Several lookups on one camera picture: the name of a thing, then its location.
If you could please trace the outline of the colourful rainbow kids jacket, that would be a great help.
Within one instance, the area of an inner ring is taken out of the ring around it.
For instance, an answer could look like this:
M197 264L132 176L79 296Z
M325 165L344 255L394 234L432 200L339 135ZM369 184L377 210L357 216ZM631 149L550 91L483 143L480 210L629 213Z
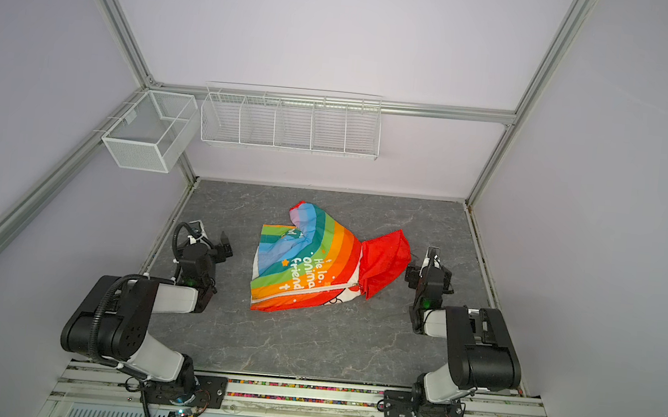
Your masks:
M279 312L374 298L406 271L411 246L399 230L360 241L320 207L300 202L290 226L262 226L250 308Z

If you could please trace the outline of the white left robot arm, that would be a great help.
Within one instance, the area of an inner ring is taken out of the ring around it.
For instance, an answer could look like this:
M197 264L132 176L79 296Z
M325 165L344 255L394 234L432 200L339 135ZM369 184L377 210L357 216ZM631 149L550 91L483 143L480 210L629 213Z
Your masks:
M148 331L155 314L199 314L217 294L216 267L233 256L226 233L212 241L200 221L181 222L171 238L175 271L106 275L98 279L60 333L61 348L140 381L198 388L189 355L172 350Z

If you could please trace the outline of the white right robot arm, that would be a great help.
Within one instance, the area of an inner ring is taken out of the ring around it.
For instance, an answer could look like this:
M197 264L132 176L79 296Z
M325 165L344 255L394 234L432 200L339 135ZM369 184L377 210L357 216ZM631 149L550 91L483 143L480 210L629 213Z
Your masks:
M405 281L415 291L409 308L411 327L422 336L446 342L447 361L420 376L412 387L412 402L450 406L477 390L515 390L522 369L504 315L495 308L446 306L453 294L452 272L441 264L440 250L431 247L422 265L407 267Z

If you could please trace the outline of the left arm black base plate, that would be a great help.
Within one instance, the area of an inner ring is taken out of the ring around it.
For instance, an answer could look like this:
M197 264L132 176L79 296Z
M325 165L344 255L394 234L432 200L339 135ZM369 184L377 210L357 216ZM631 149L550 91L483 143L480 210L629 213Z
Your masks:
M229 385L227 377L219 375L197 375L193 385L186 389L177 381L148 382L144 387L146 400L150 404L199 409L219 409L225 399Z

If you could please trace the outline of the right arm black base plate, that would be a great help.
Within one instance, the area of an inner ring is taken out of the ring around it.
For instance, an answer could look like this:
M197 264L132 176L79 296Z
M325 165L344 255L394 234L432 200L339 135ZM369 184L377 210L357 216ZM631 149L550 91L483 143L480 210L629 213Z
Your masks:
M430 403L407 390L385 390L377 403L383 417L464 417L463 405Z

